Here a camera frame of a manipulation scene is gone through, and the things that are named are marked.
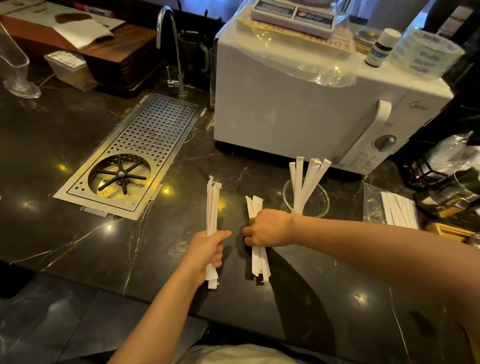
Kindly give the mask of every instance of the white microwave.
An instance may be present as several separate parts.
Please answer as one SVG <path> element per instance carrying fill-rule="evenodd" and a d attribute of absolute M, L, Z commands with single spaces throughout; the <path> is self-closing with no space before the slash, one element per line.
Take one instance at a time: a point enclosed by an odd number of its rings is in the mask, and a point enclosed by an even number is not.
<path fill-rule="evenodd" d="M 230 21 L 218 40 L 218 141 L 291 158 L 327 158 L 332 167 L 367 175 L 453 97 L 442 79 L 421 81 L 387 61 L 373 68 L 359 53 L 354 85 L 305 81 L 239 50 L 236 45 L 248 47 L 250 38 L 236 26 Z"/>

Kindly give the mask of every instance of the perforated metal tray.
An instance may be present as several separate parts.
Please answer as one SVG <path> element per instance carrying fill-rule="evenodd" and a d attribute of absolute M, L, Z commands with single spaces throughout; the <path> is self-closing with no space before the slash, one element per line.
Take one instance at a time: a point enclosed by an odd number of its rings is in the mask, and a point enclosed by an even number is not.
<path fill-rule="evenodd" d="M 54 197 L 137 220 L 200 113 L 198 105 L 152 95 L 122 121 Z M 99 166 L 115 170 L 119 155 L 126 167 L 143 159 L 131 173 L 140 173 L 146 181 L 135 180 L 135 184 L 127 185 L 127 195 L 119 191 L 116 182 L 98 191 L 97 188 L 113 176 L 105 175 L 103 179 L 96 171 Z"/>

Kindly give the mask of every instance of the microwave handle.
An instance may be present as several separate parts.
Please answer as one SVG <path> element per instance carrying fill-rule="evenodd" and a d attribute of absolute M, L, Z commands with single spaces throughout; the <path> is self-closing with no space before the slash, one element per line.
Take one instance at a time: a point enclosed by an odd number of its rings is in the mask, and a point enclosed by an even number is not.
<path fill-rule="evenodd" d="M 343 158 L 338 163 L 339 165 L 346 166 L 352 162 L 352 160 L 358 155 L 360 149 L 365 149 L 365 144 L 370 143 L 373 135 L 378 134 L 383 126 L 388 121 L 392 112 L 392 103 L 389 101 L 378 100 L 377 113 L 375 119 L 373 119 L 370 126 L 365 132 L 358 138 L 355 144 L 348 150 Z"/>

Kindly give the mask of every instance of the chrome faucet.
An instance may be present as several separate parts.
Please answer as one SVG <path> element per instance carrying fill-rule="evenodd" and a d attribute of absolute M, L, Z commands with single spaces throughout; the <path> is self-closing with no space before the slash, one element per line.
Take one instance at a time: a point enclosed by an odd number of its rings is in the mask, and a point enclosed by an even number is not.
<path fill-rule="evenodd" d="M 178 89 L 179 97 L 187 96 L 187 90 L 185 90 L 185 84 L 183 83 L 183 72 L 181 70 L 180 65 L 180 51 L 179 51 L 179 41 L 178 41 L 178 33 L 177 33 L 177 24 L 175 23 L 175 18 L 173 17 L 173 11 L 169 6 L 164 6 L 162 10 L 158 13 L 158 18 L 156 20 L 156 47 L 160 49 L 160 40 L 162 37 L 162 25 L 163 20 L 165 18 L 165 14 L 169 13 L 170 18 L 172 20 L 172 29 L 173 29 L 173 37 L 175 38 L 175 50 L 177 51 L 177 62 L 179 67 L 179 80 L 171 80 L 170 79 L 170 69 L 167 66 L 167 74 L 168 74 L 168 81 L 167 84 L 169 87 L 176 87 Z"/>

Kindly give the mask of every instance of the person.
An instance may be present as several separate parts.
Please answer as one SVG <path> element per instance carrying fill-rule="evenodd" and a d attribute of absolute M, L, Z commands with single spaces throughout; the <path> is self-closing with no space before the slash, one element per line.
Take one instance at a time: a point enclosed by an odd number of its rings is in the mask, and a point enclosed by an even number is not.
<path fill-rule="evenodd" d="M 470 338 L 480 343 L 480 250 L 425 231 L 310 218 L 264 209 L 243 229 L 250 246 L 299 244 L 381 278 L 396 288 L 445 305 Z M 170 364 L 193 295 L 209 262 L 222 264 L 218 231 L 194 235 L 177 270 L 109 364 Z M 191 347 L 177 361 L 191 363 L 298 363 L 271 348 L 255 345 Z"/>

